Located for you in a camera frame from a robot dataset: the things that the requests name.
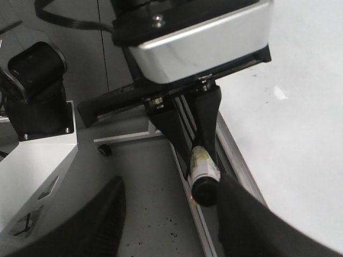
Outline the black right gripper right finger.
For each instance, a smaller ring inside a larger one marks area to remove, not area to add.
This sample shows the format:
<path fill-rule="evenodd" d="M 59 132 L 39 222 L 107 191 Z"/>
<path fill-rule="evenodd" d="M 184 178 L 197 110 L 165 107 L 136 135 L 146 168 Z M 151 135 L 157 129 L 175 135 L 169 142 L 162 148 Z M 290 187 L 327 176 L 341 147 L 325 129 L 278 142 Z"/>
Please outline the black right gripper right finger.
<path fill-rule="evenodd" d="M 217 210 L 225 256 L 340 256 L 280 219 L 231 175 L 221 176 Z"/>

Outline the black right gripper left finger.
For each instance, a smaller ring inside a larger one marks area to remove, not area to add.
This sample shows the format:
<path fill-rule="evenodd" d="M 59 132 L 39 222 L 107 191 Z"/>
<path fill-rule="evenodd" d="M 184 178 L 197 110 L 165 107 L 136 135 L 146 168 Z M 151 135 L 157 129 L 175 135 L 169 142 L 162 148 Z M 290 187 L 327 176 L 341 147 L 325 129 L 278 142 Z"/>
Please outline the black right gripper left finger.
<path fill-rule="evenodd" d="M 116 256 L 126 217 L 125 185 L 113 177 L 82 209 L 44 236 L 43 207 L 19 217 L 1 237 L 1 256 Z"/>

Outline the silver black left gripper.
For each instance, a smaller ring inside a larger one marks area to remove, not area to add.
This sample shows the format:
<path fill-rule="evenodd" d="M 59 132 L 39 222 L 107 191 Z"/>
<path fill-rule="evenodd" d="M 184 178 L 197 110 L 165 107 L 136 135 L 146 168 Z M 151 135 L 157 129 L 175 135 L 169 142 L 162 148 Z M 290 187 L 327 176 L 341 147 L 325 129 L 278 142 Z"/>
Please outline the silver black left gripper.
<path fill-rule="evenodd" d="M 112 1 L 113 42 L 143 77 L 171 84 L 239 62 L 268 62 L 273 1 Z M 217 163 L 215 132 L 221 89 L 188 94 L 196 125 L 192 147 Z"/>

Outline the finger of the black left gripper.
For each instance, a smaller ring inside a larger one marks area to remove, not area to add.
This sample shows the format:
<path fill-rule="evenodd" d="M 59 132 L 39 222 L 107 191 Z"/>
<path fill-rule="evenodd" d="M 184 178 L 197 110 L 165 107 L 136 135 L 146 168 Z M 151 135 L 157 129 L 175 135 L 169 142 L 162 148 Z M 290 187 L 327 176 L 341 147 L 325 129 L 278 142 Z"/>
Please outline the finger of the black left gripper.
<path fill-rule="evenodd" d="M 168 96 L 162 99 L 160 103 L 149 100 L 144 103 L 144 107 L 149 120 L 169 140 L 182 158 L 185 164 L 183 177 L 188 179 L 191 158 L 190 141 L 192 137 L 187 128 L 185 116 L 182 115 L 180 97 Z"/>

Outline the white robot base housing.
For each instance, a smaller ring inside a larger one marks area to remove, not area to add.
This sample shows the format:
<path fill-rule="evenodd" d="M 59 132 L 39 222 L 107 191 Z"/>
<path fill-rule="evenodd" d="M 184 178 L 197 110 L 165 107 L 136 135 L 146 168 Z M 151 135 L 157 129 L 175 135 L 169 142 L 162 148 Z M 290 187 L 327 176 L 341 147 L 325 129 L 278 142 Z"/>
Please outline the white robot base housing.
<path fill-rule="evenodd" d="M 25 140 L 1 161 L 1 241 L 33 240 L 78 152 L 76 122 L 64 134 Z"/>

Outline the black robot arm joint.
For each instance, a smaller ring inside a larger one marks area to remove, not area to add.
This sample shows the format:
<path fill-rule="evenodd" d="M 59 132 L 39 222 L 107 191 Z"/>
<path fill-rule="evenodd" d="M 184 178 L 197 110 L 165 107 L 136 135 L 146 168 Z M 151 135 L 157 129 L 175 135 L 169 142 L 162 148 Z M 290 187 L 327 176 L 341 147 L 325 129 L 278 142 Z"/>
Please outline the black robot arm joint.
<path fill-rule="evenodd" d="M 24 88 L 23 95 L 15 90 L 5 100 L 19 141 L 64 134 L 72 113 L 63 85 L 66 67 L 57 51 L 37 42 L 12 57 L 8 69 Z"/>

